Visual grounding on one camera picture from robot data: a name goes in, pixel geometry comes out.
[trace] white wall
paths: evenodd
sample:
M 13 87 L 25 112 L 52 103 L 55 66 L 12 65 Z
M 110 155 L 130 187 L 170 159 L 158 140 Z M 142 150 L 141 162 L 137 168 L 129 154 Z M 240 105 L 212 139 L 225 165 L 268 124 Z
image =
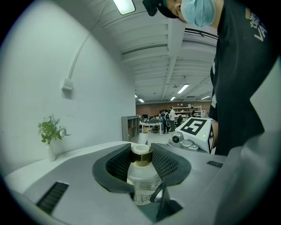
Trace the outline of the white wall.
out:
M 57 153 L 122 140 L 121 117 L 135 115 L 134 76 L 96 26 L 62 91 L 88 30 L 48 0 L 33 3 L 0 50 L 0 163 L 6 175 L 47 156 L 38 123 L 54 114 L 72 135 Z

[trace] potted plant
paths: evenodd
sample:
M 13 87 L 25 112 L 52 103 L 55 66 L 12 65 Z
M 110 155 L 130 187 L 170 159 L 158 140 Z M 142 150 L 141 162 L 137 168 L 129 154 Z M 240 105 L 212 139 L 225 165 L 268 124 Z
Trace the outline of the potted plant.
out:
M 48 157 L 50 161 L 56 160 L 53 147 L 50 145 L 51 140 L 58 138 L 62 140 L 64 136 L 70 136 L 66 133 L 66 128 L 60 124 L 60 119 L 55 119 L 54 115 L 44 117 L 44 121 L 39 123 L 39 134 L 41 134 L 42 142 L 47 143 L 46 149 L 48 151 Z

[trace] black cap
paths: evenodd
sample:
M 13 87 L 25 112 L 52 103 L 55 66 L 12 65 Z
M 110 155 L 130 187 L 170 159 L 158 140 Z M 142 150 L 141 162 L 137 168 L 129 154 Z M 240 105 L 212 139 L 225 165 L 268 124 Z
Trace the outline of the black cap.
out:
M 168 8 L 164 6 L 163 1 L 166 0 L 142 0 L 142 3 L 144 4 L 145 9 L 150 16 L 155 16 L 157 10 L 159 10 L 162 13 L 162 15 L 168 18 L 172 18 L 172 19 L 178 18 L 173 13 L 171 13 L 171 11 Z

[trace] white vase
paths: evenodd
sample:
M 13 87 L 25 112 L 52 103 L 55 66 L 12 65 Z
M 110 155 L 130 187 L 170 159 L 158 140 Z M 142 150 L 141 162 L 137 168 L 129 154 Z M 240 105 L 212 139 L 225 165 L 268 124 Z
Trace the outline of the white vase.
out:
M 56 155 L 54 153 L 54 150 L 53 150 L 53 147 L 50 145 L 50 144 L 47 144 L 46 145 L 46 149 L 48 151 L 48 158 L 49 160 L 52 162 L 52 161 L 55 161 L 56 160 Z

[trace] blue face mask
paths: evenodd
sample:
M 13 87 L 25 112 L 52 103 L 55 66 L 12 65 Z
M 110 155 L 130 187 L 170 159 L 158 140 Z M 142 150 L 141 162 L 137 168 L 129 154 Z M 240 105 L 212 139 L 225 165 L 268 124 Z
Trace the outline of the blue face mask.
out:
M 186 22 L 198 27 L 211 25 L 216 16 L 214 0 L 182 0 L 180 11 Z

